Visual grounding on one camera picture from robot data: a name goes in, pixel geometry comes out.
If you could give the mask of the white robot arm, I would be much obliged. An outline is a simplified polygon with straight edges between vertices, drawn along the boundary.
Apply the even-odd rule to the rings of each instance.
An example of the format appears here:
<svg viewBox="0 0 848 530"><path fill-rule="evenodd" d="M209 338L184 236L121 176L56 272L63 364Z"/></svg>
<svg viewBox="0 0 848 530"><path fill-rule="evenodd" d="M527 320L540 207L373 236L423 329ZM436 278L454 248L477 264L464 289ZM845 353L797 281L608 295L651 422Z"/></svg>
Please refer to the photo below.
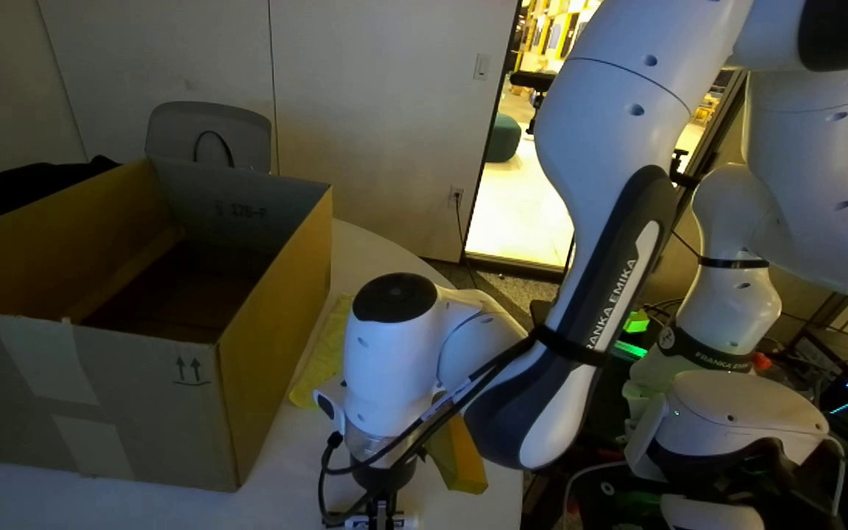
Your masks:
<svg viewBox="0 0 848 530"><path fill-rule="evenodd" d="M667 530L836 528L804 478L823 414L754 372L777 275L848 295L848 0L604 0L555 74L534 152L576 255L534 326L415 275L352 301L328 414L373 516L446 417L505 469L562 457L677 219L702 248L623 387L623 465Z"/></svg>

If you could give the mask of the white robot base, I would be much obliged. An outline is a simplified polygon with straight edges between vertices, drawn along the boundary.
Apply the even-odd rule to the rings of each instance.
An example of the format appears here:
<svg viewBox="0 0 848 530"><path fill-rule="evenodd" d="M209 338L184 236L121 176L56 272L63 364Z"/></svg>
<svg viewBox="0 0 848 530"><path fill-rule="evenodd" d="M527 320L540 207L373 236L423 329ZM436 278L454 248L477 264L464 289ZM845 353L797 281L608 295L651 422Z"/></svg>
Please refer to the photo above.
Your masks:
<svg viewBox="0 0 848 530"><path fill-rule="evenodd" d="M639 479L664 485L660 516L671 530L845 530L841 460L827 497L799 485L827 442L827 417L773 379L680 372L642 409L623 460Z"/></svg>

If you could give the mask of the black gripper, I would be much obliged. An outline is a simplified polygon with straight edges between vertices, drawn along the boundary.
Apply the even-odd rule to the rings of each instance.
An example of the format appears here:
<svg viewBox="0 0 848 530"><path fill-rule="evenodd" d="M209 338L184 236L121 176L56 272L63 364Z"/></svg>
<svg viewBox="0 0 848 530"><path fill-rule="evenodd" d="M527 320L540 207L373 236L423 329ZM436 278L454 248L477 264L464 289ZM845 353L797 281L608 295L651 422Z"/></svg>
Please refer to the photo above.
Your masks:
<svg viewBox="0 0 848 530"><path fill-rule="evenodd" d="M361 485L359 530L408 530L408 518L398 509L398 493L411 479L415 462L395 462L390 469L359 465L352 479Z"/></svg>

